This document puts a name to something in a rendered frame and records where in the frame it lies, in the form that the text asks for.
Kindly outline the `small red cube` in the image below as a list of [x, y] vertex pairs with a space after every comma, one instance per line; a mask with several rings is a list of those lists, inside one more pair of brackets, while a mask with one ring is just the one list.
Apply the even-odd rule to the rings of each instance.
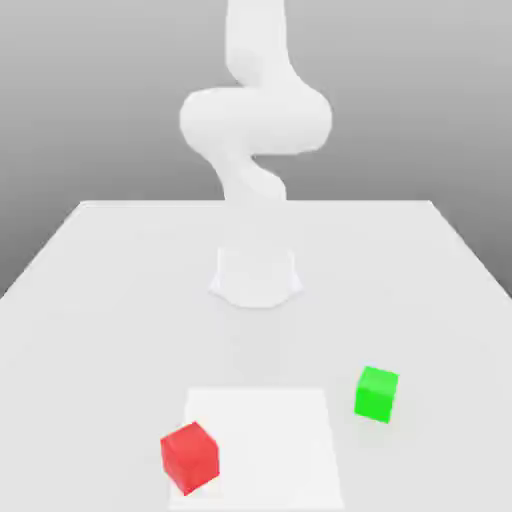
[[165, 473], [187, 496], [220, 474], [216, 441], [196, 421], [160, 439]]

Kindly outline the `small green cube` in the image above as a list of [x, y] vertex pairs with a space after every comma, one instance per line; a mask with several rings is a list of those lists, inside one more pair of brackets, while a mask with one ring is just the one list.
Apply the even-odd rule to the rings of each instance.
[[388, 424], [398, 381], [394, 372], [366, 366], [357, 383], [354, 413]]

